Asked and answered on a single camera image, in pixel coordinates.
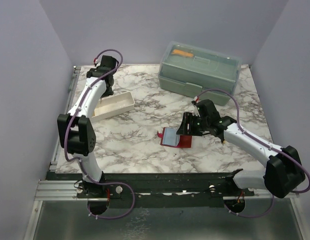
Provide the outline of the red leather card holder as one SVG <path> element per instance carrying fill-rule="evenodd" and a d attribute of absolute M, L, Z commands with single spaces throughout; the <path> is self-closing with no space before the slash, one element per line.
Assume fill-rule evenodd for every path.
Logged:
<path fill-rule="evenodd" d="M 174 128 L 164 127 L 162 132 L 157 131 L 156 135 L 160 138 L 161 146 L 178 149 L 189 149 L 192 147 L 192 136 L 177 135 L 177 130 Z"/>

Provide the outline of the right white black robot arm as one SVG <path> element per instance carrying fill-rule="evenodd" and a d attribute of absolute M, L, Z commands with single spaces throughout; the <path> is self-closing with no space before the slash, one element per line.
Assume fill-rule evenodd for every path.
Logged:
<path fill-rule="evenodd" d="M 229 142 L 258 160 L 263 170 L 235 170 L 225 183 L 225 191 L 236 196 L 243 189 L 262 189 L 277 198 L 284 198 L 306 179 L 298 151 L 281 147 L 242 128 L 230 116 L 221 117 L 209 100 L 192 101 L 194 112 L 184 112 L 177 135 L 212 135 Z"/>

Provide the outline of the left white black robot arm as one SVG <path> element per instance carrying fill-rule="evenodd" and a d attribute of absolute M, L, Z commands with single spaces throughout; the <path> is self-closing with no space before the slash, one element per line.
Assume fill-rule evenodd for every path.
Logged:
<path fill-rule="evenodd" d="M 82 172 L 82 180 L 90 183 L 88 191 L 96 198 L 102 197 L 106 191 L 103 171 L 97 164 L 94 155 L 96 134 L 91 117 L 103 95 L 110 95 L 114 84 L 114 73 L 123 63 L 120 60 L 102 55 L 100 65 L 94 59 L 94 68 L 86 75 L 84 89 L 75 105 L 57 118 L 59 142 L 67 162 L 77 161 Z"/>

